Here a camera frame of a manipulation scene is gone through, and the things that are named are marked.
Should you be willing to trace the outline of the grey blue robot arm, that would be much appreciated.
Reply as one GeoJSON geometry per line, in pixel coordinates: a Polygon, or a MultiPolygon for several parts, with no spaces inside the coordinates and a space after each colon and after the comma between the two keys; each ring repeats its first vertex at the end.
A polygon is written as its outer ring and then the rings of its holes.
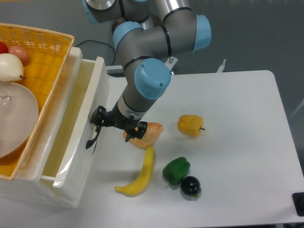
{"type": "Polygon", "coordinates": [[[98,107],[90,123],[116,127],[127,139],[141,139],[147,123],[143,116],[165,92],[171,71],[162,59],[202,49],[211,41],[211,25],[193,13],[186,0],[158,0],[161,23],[144,27],[150,18],[146,0],[85,0],[83,6],[92,23],[115,19],[123,22],[113,32],[115,51],[121,61],[127,86],[111,111],[98,107]]]}

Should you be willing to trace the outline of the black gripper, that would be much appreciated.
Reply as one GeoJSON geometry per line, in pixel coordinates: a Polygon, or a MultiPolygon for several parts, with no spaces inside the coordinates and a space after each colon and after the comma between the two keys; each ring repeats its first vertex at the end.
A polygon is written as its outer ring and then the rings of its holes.
{"type": "Polygon", "coordinates": [[[95,126],[95,132],[98,132],[102,126],[124,130],[126,132],[125,142],[134,138],[141,140],[148,128],[147,122],[139,122],[134,117],[125,117],[120,112],[118,104],[115,104],[108,113],[103,106],[98,106],[91,115],[90,123],[95,126]]]}

